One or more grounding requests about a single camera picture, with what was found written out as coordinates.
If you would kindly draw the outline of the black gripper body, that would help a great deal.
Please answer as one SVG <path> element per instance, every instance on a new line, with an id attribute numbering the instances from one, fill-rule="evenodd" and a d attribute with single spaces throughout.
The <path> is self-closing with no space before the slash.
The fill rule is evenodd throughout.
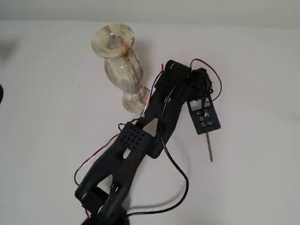
<path id="1" fill-rule="evenodd" d="M 189 101 L 207 99 L 213 93 L 212 81 L 204 68 L 192 70 L 188 77 Z"/>

